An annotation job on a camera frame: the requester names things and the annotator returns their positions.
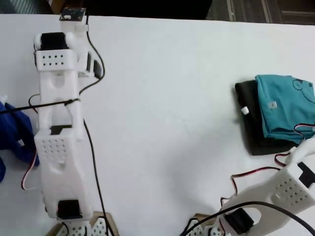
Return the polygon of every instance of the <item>black object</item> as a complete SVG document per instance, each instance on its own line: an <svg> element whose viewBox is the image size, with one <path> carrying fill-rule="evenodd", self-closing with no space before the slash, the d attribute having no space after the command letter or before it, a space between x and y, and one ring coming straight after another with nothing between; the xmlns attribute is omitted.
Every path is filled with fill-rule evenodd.
<svg viewBox="0 0 315 236"><path fill-rule="evenodd" d="M265 138L255 80L235 84L240 109L247 107L249 114L243 115L245 132L252 155L268 155L290 150L297 144L282 139Z"/></svg>
<svg viewBox="0 0 315 236"><path fill-rule="evenodd" d="M69 49L65 42L65 34L63 32L42 33L41 50L59 50Z"/></svg>
<svg viewBox="0 0 315 236"><path fill-rule="evenodd" d="M63 129L72 128L71 124L68 125L53 125L50 127L50 135L59 135Z"/></svg>
<svg viewBox="0 0 315 236"><path fill-rule="evenodd" d="M60 21L82 21L85 8L81 7L65 7L59 18Z"/></svg>
<svg viewBox="0 0 315 236"><path fill-rule="evenodd" d="M254 221L243 208L225 215L225 219L238 235L247 233L254 225Z"/></svg>
<svg viewBox="0 0 315 236"><path fill-rule="evenodd" d="M82 218L78 200L62 200L58 202L57 217L62 220Z"/></svg>
<svg viewBox="0 0 315 236"><path fill-rule="evenodd" d="M101 77L102 68L100 67L100 64L97 62L97 60L94 60L93 64L93 72L96 78Z"/></svg>
<svg viewBox="0 0 315 236"><path fill-rule="evenodd" d="M85 0L83 5L90 15L204 20L211 3L212 0L191 2Z"/></svg>
<svg viewBox="0 0 315 236"><path fill-rule="evenodd" d="M91 69L91 53L88 53L87 71Z"/></svg>
<svg viewBox="0 0 315 236"><path fill-rule="evenodd" d="M258 205L258 206L264 206L264 207L269 207L271 209L274 209L274 210L277 210L285 215L287 215L288 217L290 217L291 219L295 220L296 222L298 222L300 225L302 225L305 229L307 229L311 235L315 236L315 230L312 228L312 226L310 226L308 223L306 223L304 220L302 220L300 217L296 216L295 214L291 213L290 211L286 210L286 209L283 209L282 207L279 207L279 206L276 206L276 205L273 205L273 204L270 204L270 203L265 203L265 202L259 202L259 201L252 201L252 202L245 202L245 203L240 203L240 204L237 204L235 206L231 206L227 209L224 209L224 210L220 210L219 212L213 214L213 215L210 215L202 220L200 220L197 224L194 224L192 227L190 227L188 230L182 232L180 234L180 236L185 236L185 235L188 235L194 228L198 227L199 225L207 222L208 220L211 220L213 218L216 218L220 215L223 215L229 211L232 211L232 210L235 210L235 209L238 209L240 207L245 207L245 206L254 206L254 205Z"/></svg>
<svg viewBox="0 0 315 236"><path fill-rule="evenodd" d="M310 188L310 185L312 183L315 183L315 174L313 171L311 171L310 168L308 168L307 165L304 164L304 162L300 162L297 164L298 167L303 171L301 176L299 177L299 180L305 185L305 187Z"/></svg>

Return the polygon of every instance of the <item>white surface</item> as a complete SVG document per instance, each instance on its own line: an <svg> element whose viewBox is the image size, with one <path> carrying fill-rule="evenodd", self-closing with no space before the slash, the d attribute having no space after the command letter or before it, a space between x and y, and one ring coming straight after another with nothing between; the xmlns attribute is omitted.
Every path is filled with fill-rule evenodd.
<svg viewBox="0 0 315 236"><path fill-rule="evenodd" d="M0 22L0 94L27 105L39 88L33 37L59 30L58 16L1 15ZM256 74L315 82L312 26L91 17L90 37L106 78L83 94L83 110L105 207L122 236L178 235L194 213L220 208L220 197L233 193L231 174L273 164L272 156L252 157L244 147L236 82ZM0 184L1 231L43 235L54 221L39 193L19 189L23 171L8 161L12 167ZM91 157L83 161L101 210ZM272 173L237 183L242 190ZM29 176L28 185L39 185L38 170ZM314 210L299 214L313 226ZM294 222L271 235L293 234L307 235Z"/></svg>

